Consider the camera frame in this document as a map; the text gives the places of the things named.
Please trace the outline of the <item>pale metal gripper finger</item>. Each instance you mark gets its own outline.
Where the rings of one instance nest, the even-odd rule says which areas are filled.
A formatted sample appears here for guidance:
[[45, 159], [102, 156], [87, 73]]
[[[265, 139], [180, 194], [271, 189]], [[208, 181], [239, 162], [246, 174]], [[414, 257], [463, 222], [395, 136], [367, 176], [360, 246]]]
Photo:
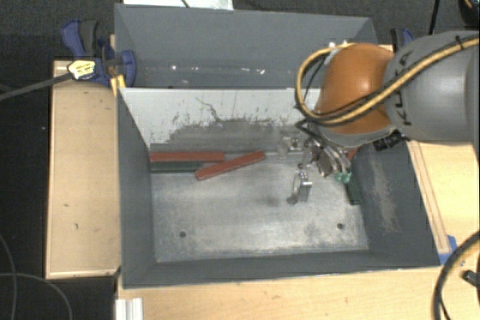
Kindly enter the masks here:
[[296, 205], [299, 202], [307, 202], [313, 182], [310, 181], [308, 172], [305, 170], [297, 171], [292, 182], [292, 193], [286, 199], [289, 205]]
[[279, 156], [300, 154], [304, 151], [302, 141], [294, 136], [283, 136], [277, 144], [277, 149]]

